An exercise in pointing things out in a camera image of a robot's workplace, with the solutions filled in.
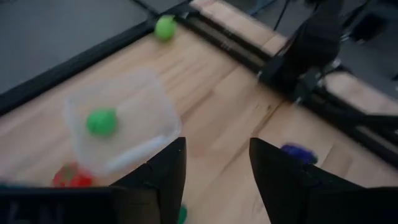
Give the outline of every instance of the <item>transparent plastic box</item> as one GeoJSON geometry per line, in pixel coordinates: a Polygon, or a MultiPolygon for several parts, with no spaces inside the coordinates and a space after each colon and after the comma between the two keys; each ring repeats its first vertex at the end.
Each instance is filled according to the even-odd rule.
{"type": "Polygon", "coordinates": [[[65,99],[64,115],[78,162],[94,175],[145,162],[181,131],[179,115],[155,73],[144,69],[74,92],[65,99]],[[107,137],[86,128],[88,115],[100,108],[116,109],[116,131],[107,137]]]}

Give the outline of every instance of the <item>gray floor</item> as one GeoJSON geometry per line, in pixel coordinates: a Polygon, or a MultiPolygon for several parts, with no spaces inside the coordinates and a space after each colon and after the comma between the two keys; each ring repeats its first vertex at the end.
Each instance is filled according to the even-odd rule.
{"type": "MultiPolygon", "coordinates": [[[[244,11],[248,11],[255,4],[254,0],[226,1],[244,11]]],[[[343,11],[349,11],[361,4],[361,1],[346,1],[348,4],[345,5],[343,11]]],[[[274,27],[284,3],[285,0],[277,0],[256,15],[256,19],[274,27]]],[[[308,18],[311,11],[302,1],[292,2],[277,31],[286,36],[292,35],[299,25],[308,18]]],[[[391,77],[398,73],[398,22],[391,22],[388,30],[363,45],[350,41],[344,42],[339,57],[358,78],[398,99],[398,91],[396,91],[398,82],[391,81],[391,77]]]]}
{"type": "Polygon", "coordinates": [[[147,19],[129,0],[0,1],[0,93],[147,19]]]}

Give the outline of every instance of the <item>wooden tabletop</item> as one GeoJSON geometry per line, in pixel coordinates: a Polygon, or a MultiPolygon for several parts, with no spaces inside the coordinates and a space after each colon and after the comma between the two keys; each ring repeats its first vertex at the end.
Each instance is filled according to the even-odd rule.
{"type": "MultiPolygon", "coordinates": [[[[192,4],[270,53],[285,43],[224,2],[192,4]]],[[[398,184],[392,167],[316,115],[258,85],[250,71],[183,27],[169,43],[148,35],[1,117],[0,178],[50,185],[56,171],[75,160],[63,99],[95,80],[142,66],[157,72],[181,116],[181,136],[187,138],[183,202],[188,223],[269,223],[251,171],[250,137],[308,147],[319,157],[317,166],[365,187],[398,184]]],[[[398,113],[394,100],[347,74],[330,75],[327,85],[368,113],[398,113]]],[[[136,166],[98,182],[110,184],[136,166]]]]}

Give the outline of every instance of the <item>small green object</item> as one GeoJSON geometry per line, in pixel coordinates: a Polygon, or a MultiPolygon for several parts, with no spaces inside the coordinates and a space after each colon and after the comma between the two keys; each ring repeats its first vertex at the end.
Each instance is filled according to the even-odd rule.
{"type": "Polygon", "coordinates": [[[187,219],[187,208],[184,205],[181,205],[180,215],[178,216],[178,224],[183,224],[187,219]]]}
{"type": "Polygon", "coordinates": [[[162,41],[170,40],[175,33],[174,16],[162,16],[156,23],[155,36],[162,41]]]}
{"type": "Polygon", "coordinates": [[[95,136],[109,136],[116,129],[116,110],[112,108],[92,111],[86,120],[87,130],[95,136]]]}

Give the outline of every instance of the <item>red object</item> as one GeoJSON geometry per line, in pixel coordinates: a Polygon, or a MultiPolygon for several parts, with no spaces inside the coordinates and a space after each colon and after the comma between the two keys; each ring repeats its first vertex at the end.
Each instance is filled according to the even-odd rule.
{"type": "Polygon", "coordinates": [[[77,163],[71,163],[64,165],[52,182],[55,187],[89,187],[93,185],[93,178],[79,168],[77,163]]]}

